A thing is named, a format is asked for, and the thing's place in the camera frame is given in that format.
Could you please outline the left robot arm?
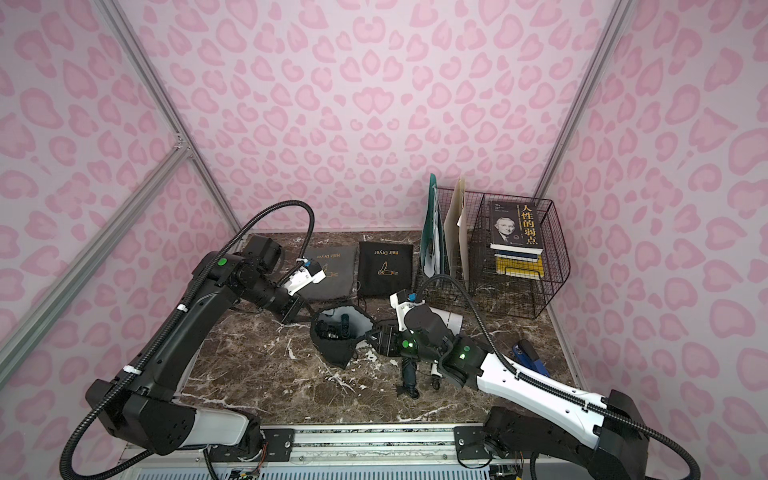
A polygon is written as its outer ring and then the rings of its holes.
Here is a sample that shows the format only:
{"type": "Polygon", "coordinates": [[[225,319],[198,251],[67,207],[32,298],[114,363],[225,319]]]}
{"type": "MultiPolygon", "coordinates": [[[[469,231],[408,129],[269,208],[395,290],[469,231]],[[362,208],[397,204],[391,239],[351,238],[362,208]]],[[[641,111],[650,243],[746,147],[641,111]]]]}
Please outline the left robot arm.
{"type": "Polygon", "coordinates": [[[261,235],[245,248],[219,257],[208,253],[192,272],[189,300],[183,300],[181,319],[167,321],[169,336],[151,352],[143,348],[131,361],[139,370],[125,390],[99,414],[106,431],[154,454],[218,445],[231,458],[257,456],[263,448],[259,420],[239,411],[218,411],[175,401],[187,367],[203,341],[231,307],[241,300],[279,316],[295,313],[296,300],[269,279],[282,255],[281,246],[261,235]]]}

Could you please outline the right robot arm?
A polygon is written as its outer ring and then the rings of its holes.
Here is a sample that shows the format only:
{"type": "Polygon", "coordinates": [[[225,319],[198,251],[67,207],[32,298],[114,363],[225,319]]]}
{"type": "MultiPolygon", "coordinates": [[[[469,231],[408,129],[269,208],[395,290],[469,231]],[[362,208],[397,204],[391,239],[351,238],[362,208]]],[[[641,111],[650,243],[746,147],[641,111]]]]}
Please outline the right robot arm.
{"type": "Polygon", "coordinates": [[[486,447],[502,457],[528,451],[570,461],[594,479],[643,479],[650,435],[633,400],[570,388],[449,326],[447,315],[394,295],[397,327],[388,345],[408,366],[429,365],[435,376],[459,388],[494,395],[533,412],[532,417],[495,408],[484,424],[486,447]]]}

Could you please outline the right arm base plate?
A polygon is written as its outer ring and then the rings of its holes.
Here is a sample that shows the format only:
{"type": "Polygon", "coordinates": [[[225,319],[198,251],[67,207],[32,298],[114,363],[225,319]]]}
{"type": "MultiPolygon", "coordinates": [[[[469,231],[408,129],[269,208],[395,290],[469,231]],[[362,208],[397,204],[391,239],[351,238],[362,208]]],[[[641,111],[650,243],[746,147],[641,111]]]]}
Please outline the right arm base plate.
{"type": "Polygon", "coordinates": [[[493,440],[480,425],[456,426],[453,428],[456,456],[462,462],[483,463],[493,460],[519,460],[520,453],[506,451],[499,440],[493,440]]]}

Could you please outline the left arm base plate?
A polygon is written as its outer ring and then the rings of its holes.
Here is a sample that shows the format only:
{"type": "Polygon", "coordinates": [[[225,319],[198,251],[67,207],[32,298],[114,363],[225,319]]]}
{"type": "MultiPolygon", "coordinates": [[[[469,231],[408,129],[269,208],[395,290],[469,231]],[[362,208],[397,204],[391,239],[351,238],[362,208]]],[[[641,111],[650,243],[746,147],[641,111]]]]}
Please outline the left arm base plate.
{"type": "Polygon", "coordinates": [[[292,428],[254,427],[236,445],[214,446],[209,456],[213,462],[287,462],[294,439],[292,428]]]}

